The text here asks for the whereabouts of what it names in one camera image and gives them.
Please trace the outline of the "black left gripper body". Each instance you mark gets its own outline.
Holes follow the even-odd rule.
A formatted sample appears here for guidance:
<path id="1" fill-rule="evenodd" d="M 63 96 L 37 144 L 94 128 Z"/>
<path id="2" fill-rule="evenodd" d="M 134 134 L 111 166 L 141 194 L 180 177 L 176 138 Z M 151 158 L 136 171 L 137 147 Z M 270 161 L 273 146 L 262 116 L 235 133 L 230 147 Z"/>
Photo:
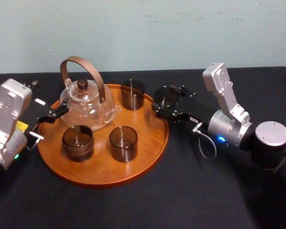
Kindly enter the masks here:
<path id="1" fill-rule="evenodd" d="M 30 134 L 30 132 L 38 132 L 39 125 L 42 123 L 53 123 L 53 113 L 49 105 L 43 100 L 33 98 L 29 107 L 25 110 L 23 115 L 16 123 L 16 129 L 22 132 L 27 138 L 26 149 L 35 147 L 37 137 Z"/>

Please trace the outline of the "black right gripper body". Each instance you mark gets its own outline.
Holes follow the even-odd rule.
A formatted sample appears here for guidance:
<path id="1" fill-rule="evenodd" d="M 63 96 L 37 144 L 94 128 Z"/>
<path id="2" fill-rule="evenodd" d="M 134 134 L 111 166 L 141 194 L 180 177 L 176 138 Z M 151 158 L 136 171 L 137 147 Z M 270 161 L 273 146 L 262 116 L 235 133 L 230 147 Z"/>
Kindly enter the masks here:
<path id="1" fill-rule="evenodd" d="M 193 95 L 181 96 L 174 110 L 176 111 L 174 116 L 175 121 L 202 123 L 203 129 L 208 129 L 212 117 L 217 112 L 215 108 L 197 101 Z"/>

